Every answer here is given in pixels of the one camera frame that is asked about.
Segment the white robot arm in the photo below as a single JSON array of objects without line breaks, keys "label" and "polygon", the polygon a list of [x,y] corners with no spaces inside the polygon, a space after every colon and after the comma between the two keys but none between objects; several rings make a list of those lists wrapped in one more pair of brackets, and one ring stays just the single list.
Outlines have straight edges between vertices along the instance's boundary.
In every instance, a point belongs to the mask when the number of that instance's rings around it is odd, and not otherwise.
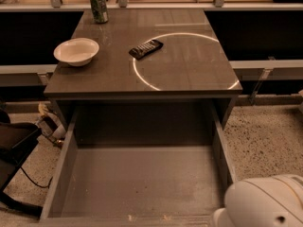
[{"label": "white robot arm", "polygon": [[303,178],[283,174],[233,183],[210,227],[303,227]]}]

